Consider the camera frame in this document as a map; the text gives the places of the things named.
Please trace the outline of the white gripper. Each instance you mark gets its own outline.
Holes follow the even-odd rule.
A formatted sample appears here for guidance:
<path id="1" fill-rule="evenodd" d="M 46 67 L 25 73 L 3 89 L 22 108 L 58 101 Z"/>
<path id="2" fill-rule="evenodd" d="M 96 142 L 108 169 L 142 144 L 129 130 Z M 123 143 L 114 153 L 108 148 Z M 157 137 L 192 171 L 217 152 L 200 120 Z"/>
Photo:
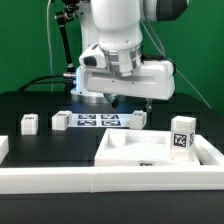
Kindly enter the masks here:
<path id="1" fill-rule="evenodd" d="M 153 99 L 168 100 L 174 93 L 174 64 L 169 60 L 145 61 L 132 74 L 115 75 L 105 69 L 82 69 L 82 83 L 89 92 L 104 93 L 113 108 L 118 107 L 115 95 L 146 99 L 145 112 L 152 111 Z"/>

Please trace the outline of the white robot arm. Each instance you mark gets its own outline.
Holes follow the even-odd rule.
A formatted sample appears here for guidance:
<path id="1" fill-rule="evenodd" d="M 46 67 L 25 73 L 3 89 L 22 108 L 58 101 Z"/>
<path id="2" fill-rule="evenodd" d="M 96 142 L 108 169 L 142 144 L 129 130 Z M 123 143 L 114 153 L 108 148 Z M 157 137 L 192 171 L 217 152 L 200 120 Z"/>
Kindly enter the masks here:
<path id="1" fill-rule="evenodd" d="M 143 53 L 140 26 L 173 21 L 188 4 L 189 0 L 81 0 L 82 54 L 72 97 L 114 106 L 125 96 L 169 99 L 175 90 L 175 65 L 165 56 Z"/>

